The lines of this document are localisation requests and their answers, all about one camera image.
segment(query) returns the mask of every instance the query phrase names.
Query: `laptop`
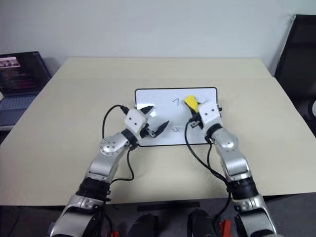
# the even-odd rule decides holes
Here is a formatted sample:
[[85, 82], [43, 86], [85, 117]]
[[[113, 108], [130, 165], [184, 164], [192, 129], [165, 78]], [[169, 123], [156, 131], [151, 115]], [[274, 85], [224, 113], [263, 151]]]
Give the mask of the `laptop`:
[[13, 128], [50, 78], [39, 52], [0, 55], [0, 131]]

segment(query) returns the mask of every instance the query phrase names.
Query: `black object on floor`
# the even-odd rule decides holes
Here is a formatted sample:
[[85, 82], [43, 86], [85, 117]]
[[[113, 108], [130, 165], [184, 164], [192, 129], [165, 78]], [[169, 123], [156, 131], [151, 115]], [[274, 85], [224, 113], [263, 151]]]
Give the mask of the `black object on floor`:
[[147, 214], [139, 217], [128, 232], [128, 237], [157, 237], [159, 233], [159, 219]]
[[212, 237], [216, 236], [212, 227], [212, 219], [201, 209], [196, 209], [188, 215], [187, 222], [188, 237]]

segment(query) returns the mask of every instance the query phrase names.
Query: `laptop screen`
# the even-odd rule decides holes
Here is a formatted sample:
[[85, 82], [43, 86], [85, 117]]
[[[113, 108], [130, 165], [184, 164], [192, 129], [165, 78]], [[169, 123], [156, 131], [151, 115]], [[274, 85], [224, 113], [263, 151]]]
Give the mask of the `laptop screen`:
[[4, 95], [38, 93], [50, 78], [39, 52], [0, 55], [0, 91]]

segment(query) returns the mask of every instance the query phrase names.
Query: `gray floor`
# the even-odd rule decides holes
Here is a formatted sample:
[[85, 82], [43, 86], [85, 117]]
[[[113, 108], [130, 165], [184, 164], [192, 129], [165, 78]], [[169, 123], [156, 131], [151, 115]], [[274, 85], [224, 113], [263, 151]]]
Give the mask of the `gray floor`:
[[[269, 210], [274, 218], [280, 234], [285, 237], [312, 237], [316, 236], [316, 193], [300, 194], [274, 199], [268, 202]], [[198, 202], [201, 209], [214, 215], [222, 205], [224, 199], [200, 199], [184, 201]], [[120, 231], [121, 236], [125, 236], [130, 226], [141, 215], [151, 213], [157, 215], [160, 220], [160, 237], [185, 237], [187, 215], [192, 212], [192, 208], [167, 208], [152, 211], [138, 211], [139, 208], [153, 207], [153, 204], [179, 202], [153, 202], [108, 205], [107, 214], [111, 217], [114, 229]], [[10, 237], [44, 237], [51, 222], [55, 221], [60, 211], [47, 210], [35, 207], [14, 207], [2, 206], [0, 213], [0, 237], [7, 237], [8, 231], [13, 225], [15, 216], [18, 214], [18, 221]], [[229, 207], [223, 218], [234, 221], [235, 211]]]

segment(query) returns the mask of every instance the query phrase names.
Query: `whiteboard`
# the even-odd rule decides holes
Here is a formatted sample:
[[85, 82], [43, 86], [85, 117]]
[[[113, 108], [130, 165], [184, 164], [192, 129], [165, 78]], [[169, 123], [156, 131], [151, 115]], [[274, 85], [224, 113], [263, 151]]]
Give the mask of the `whiteboard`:
[[[184, 103], [184, 98], [194, 95], [199, 103], [213, 100], [217, 103], [217, 89], [215, 87], [199, 88], [153, 88], [135, 90], [135, 104], [139, 110], [146, 106], [154, 106], [155, 109], [149, 116], [148, 123], [151, 130], [156, 130], [159, 125], [170, 121], [165, 131], [158, 137], [145, 137], [139, 142], [142, 147], [185, 145], [185, 124], [192, 114]], [[188, 141], [190, 144], [205, 144], [200, 127], [188, 127]]]

